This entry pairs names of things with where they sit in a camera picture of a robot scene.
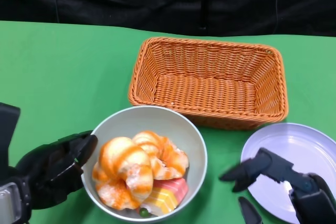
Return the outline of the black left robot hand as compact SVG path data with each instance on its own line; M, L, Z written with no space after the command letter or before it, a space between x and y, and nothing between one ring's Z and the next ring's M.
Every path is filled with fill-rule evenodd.
M15 168L28 184L33 210L56 206L83 187L82 167L97 143L98 138L85 131L41 145L19 160Z

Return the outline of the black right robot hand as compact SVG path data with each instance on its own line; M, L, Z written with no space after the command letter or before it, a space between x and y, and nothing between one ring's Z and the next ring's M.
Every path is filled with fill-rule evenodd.
M260 175L291 185L288 196L300 223L335 223L335 198L326 181L314 173L295 171L293 163L263 147L255 157L224 172L219 180L234 182L232 192L238 193L256 182Z

